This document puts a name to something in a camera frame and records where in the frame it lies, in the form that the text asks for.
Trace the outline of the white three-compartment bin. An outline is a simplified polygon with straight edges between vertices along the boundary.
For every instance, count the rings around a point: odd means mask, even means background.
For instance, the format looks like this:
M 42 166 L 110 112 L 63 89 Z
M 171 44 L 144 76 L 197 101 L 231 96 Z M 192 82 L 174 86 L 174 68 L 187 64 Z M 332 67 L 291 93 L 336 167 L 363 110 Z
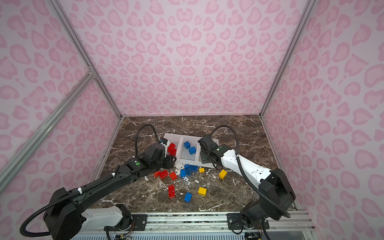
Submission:
M 164 138 L 170 141 L 171 144 L 173 143 L 176 145 L 176 163 L 214 169 L 212 163 L 208 163 L 206 160 L 203 161 L 201 158 L 201 146 L 199 145 L 198 140 L 202 137 L 166 133 Z M 189 149 L 184 146 L 185 142 L 189 142 L 191 145 L 190 148 L 194 147 L 196 149 L 196 153 L 191 154 Z

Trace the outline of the aluminium frame strut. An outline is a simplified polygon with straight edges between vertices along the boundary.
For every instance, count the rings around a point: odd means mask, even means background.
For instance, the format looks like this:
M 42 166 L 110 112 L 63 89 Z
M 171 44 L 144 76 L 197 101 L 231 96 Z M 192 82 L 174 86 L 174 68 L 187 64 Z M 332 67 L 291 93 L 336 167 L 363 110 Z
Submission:
M 94 72 L 90 71 L 77 84 L 72 91 L 63 99 L 57 108 L 47 117 L 47 119 L 34 132 L 31 138 L 25 142 L 20 150 L 11 158 L 10 162 L 1 172 L 1 193 L 5 191 L 15 176 L 21 171 L 32 154 L 41 146 L 60 120 L 77 101 L 80 95 L 94 79 Z

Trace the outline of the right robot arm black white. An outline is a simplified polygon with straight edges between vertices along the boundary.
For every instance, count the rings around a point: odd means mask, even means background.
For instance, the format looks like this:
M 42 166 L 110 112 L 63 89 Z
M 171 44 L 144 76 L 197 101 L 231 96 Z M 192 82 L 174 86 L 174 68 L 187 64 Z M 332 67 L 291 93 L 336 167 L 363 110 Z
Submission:
M 270 170 L 255 164 L 239 154 L 239 147 L 218 145 L 210 135 L 203 136 L 198 143 L 202 159 L 215 167 L 232 170 L 242 176 L 259 195 L 240 211 L 240 221 L 247 229 L 261 224 L 262 219 L 280 220 L 291 218 L 289 208 L 296 199 L 285 172 L 279 168 Z

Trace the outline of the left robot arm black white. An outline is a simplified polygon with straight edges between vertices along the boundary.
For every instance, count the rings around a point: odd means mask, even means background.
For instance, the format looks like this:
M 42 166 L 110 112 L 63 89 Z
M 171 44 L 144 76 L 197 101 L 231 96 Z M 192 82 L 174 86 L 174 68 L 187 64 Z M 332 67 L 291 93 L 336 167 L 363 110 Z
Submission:
M 161 139 L 159 143 L 150 145 L 144 153 L 117 166 L 108 176 L 69 191 L 64 188 L 55 191 L 50 200 L 53 206 L 43 216 L 49 235 L 54 240 L 69 240 L 91 226 L 107 231 L 130 231 L 134 220 L 123 204 L 117 204 L 100 217 L 91 216 L 87 209 L 114 191 L 161 168 L 170 169 L 175 162 L 167 154 L 170 145 L 170 141 Z

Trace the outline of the red lego brick square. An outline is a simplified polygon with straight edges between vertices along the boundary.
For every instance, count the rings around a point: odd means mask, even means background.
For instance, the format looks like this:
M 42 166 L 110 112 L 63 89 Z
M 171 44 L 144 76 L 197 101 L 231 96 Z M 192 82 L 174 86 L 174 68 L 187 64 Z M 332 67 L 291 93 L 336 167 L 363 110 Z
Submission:
M 170 173 L 170 178 L 173 180 L 173 181 L 175 181 L 176 179 L 177 179 L 177 174 L 175 173 L 175 172 L 171 172 Z

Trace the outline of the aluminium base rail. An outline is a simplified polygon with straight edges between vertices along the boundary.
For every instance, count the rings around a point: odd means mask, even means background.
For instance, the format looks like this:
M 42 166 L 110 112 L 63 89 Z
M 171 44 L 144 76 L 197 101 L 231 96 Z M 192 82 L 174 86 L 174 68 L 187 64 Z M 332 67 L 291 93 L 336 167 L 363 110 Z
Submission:
M 112 207 L 86 210 L 80 219 L 61 224 L 59 239 L 319 239 L 306 211 L 293 211 L 290 218 L 279 221 L 261 219 L 249 226 L 243 225 L 239 212 L 128 213 Z

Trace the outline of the long red lego brick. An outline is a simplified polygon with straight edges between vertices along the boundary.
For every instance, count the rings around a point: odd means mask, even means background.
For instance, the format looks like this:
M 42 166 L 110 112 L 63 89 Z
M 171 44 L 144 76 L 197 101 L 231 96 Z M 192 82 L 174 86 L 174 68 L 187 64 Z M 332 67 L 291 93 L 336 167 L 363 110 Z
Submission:
M 170 151 L 170 156 L 176 156 L 176 153 L 177 153 L 177 150 L 176 149 L 172 149 Z
M 171 143 L 167 148 L 168 153 L 172 152 L 175 148 L 176 148 L 176 145 L 174 143 Z
M 175 186 L 174 185 L 169 185 L 168 186 L 168 195 L 169 195 L 169 198 L 171 198 L 171 199 L 176 196 Z

